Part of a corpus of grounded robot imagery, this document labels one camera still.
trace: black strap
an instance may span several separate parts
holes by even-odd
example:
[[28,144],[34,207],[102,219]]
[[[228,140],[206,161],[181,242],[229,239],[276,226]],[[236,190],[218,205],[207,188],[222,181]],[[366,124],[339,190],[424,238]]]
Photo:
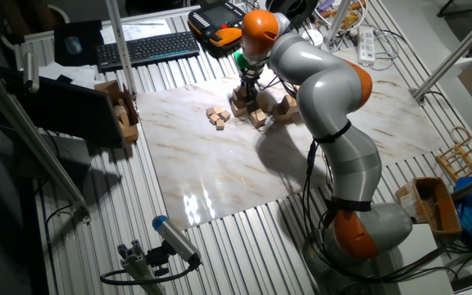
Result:
[[336,134],[329,134],[325,136],[324,138],[315,138],[315,141],[317,143],[334,143],[334,140],[336,140],[336,138],[339,138],[340,136],[345,134],[349,130],[349,128],[351,128],[351,121],[347,120],[347,123],[345,124],[345,126],[343,126],[343,128],[340,131],[338,131]]
[[329,210],[327,216],[324,218],[324,229],[330,226],[340,210],[370,211],[370,201],[348,201],[338,197],[332,197],[330,200],[324,198],[324,202],[327,206],[327,210]]

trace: mouse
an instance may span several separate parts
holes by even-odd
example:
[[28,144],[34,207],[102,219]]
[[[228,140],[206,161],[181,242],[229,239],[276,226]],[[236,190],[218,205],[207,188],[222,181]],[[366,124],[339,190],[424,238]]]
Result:
[[75,36],[66,37],[65,47],[70,55],[78,55],[83,51],[78,37]]

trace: white paper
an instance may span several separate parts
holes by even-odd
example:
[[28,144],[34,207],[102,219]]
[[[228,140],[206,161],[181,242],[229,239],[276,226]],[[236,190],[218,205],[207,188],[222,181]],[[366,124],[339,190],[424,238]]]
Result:
[[39,67],[39,75],[41,77],[57,79],[60,75],[64,75],[72,79],[71,84],[88,89],[94,89],[95,84],[101,83],[94,79],[95,74],[96,66],[62,66],[57,62],[51,62],[48,66]]
[[[125,34],[125,41],[130,41],[170,34],[172,32],[165,20],[145,20],[131,25],[123,25],[123,33]],[[116,37],[114,36],[114,31],[111,26],[102,29],[102,37],[105,44],[116,42]]]

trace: orange handheld controller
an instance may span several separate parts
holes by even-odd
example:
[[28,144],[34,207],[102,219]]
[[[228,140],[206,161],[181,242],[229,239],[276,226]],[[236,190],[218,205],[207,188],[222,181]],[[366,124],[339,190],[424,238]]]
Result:
[[208,4],[188,14],[188,25],[204,42],[231,48],[242,38],[245,12],[225,1]]

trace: marble-patterned mat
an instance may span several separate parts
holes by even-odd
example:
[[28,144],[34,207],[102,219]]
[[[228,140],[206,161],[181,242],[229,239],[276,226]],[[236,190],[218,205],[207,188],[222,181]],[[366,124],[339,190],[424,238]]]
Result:
[[[354,50],[336,55],[356,62]],[[384,62],[377,61],[376,66],[383,67]],[[440,148],[441,139],[397,70],[365,69],[373,79],[373,93],[348,117],[374,140],[383,164]],[[261,84],[274,77],[266,70]],[[247,116],[231,116],[223,131],[209,123],[206,109],[219,106],[230,111],[228,98],[238,85],[239,77],[232,76],[138,94],[139,116],[166,209],[180,229],[302,190],[312,140],[303,123],[273,124],[268,118],[256,130]],[[285,92],[277,84],[262,95],[280,102]],[[324,183],[325,165],[318,151],[311,184]]]

